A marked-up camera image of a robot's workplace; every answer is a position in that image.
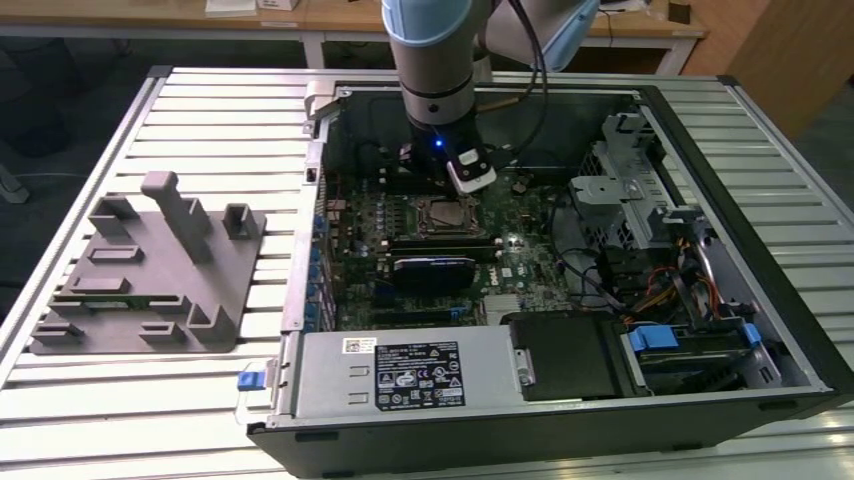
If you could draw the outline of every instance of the motherboard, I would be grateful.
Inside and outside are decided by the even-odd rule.
[[[559,190],[531,178],[503,173],[453,199],[395,194],[381,179],[332,187],[336,330],[485,325],[504,311],[569,307],[549,240]]]

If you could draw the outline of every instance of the blue drive latch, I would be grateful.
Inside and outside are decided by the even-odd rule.
[[[667,325],[644,325],[635,328],[628,333],[628,341],[635,352],[679,347],[676,335]]]

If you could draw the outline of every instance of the aluminum slotted table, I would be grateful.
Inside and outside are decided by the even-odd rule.
[[[525,74],[495,74],[524,82]],[[154,68],[0,329],[2,478],[292,478],[245,437],[234,415],[262,415],[264,392],[236,374],[273,357],[305,155],[307,98],[319,85],[393,81],[393,72]],[[552,82],[655,84],[792,284],[854,363],[854,215],[736,85],[715,78],[556,75]],[[268,215],[241,341],[226,354],[34,356],[29,332],[70,273],[94,200],[138,192],[146,171],[181,175],[209,210],[248,203]],[[685,188],[672,171],[679,187]],[[683,192],[689,201],[691,196]],[[850,478],[854,415],[838,409],[771,424],[717,447],[480,467],[405,478]]]

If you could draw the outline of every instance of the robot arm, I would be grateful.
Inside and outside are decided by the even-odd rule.
[[[475,124],[475,37],[492,52],[536,67],[515,0],[383,0],[383,22],[400,77],[412,144],[407,167],[437,186],[471,193],[496,173]],[[547,70],[561,70],[589,29],[599,0],[520,0],[543,45]]]

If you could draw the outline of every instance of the paper on desk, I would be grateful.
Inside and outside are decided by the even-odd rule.
[[[649,5],[647,0],[623,0],[621,2],[608,3],[607,5],[601,4],[599,10],[604,10],[605,12],[636,12],[637,10],[643,10]]]
[[[254,0],[208,0],[204,7],[206,17],[250,17],[256,15]]]

